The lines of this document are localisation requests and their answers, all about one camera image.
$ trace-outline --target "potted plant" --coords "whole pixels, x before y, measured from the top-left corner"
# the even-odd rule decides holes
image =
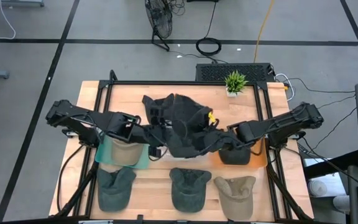
[[[245,87],[246,76],[239,73],[239,71],[234,71],[230,73],[228,77],[224,79],[226,83],[226,94],[228,97],[236,97],[239,92]]]

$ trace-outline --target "beige cap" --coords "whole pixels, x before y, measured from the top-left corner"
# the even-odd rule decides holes
[[[217,177],[214,183],[219,190],[219,200],[224,215],[233,221],[247,221],[252,216],[254,202],[252,187],[255,177],[238,177],[223,179]]]
[[[139,161],[143,147],[143,144],[128,144],[117,139],[112,139],[111,159],[114,161],[115,165],[133,166]]]

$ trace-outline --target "white pot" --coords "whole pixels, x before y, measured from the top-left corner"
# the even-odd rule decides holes
[[[230,93],[230,92],[228,92],[227,87],[226,87],[226,95],[227,95],[227,97],[237,97],[238,93]]]

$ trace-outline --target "white cable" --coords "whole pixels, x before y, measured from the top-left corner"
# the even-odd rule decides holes
[[[290,86],[290,89],[291,89],[291,92],[292,92],[292,96],[291,96],[289,99],[287,99],[287,101],[290,101],[290,100],[292,100],[292,98],[295,96],[295,92],[293,91],[293,87],[292,87],[291,81],[288,79],[288,77],[287,77],[285,74],[282,74],[282,73],[277,74],[277,75],[276,75],[276,78],[277,78],[278,76],[280,76],[280,75],[284,76],[284,78],[287,80],[287,82],[288,82],[288,84],[289,84],[289,86]]]
[[[7,40],[12,40],[15,39],[16,37],[16,30],[13,28],[13,26],[11,25],[11,23],[8,21],[8,19],[6,19],[4,10],[2,9],[2,0],[0,0],[0,9],[1,9],[1,13],[5,18],[6,23],[9,25],[9,27],[11,27],[11,29],[13,30],[13,36],[12,37],[0,37],[0,39],[7,39]]]

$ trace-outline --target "fan stand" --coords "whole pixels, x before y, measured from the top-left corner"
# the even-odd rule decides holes
[[[162,41],[162,43],[165,45],[165,47],[154,42],[154,36],[157,36]],[[154,44],[158,47],[161,47],[162,49],[166,50],[167,52],[169,51],[169,46],[167,45],[167,43],[165,43],[165,41],[161,38],[160,34],[158,34],[158,32],[155,29],[153,29],[152,44]]]

